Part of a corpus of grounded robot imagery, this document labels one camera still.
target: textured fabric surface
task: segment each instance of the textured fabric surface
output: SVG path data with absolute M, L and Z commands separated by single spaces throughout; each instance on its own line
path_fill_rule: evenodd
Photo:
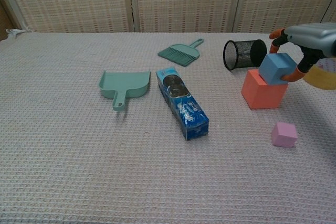
M 157 52 L 198 38 L 186 68 Z M 229 39 L 266 34 L 39 34 L 0 43 L 0 222 L 336 223 L 335 91 L 291 83 L 281 107 L 250 110 L 246 69 L 223 65 Z M 284 45 L 298 62 L 301 51 Z M 185 141 L 155 71 L 176 66 L 209 117 Z M 148 92 L 112 110 L 106 71 L 151 70 Z M 295 148 L 275 147 L 277 122 Z

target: blue cardboard box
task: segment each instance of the blue cardboard box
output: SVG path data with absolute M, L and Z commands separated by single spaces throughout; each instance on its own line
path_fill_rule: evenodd
M 186 140 L 208 133 L 209 119 L 174 67 L 156 72 L 161 93 L 178 119 Z
M 259 67 L 259 74 L 268 85 L 287 84 L 281 77 L 292 73 L 296 68 L 295 61 L 286 53 L 266 54 Z

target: mesh cylinder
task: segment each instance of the mesh cylinder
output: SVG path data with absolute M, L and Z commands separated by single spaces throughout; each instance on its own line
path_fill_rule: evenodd
M 261 39 L 248 41 L 229 40 L 223 49 L 223 61 L 228 70 L 259 67 L 267 54 Z

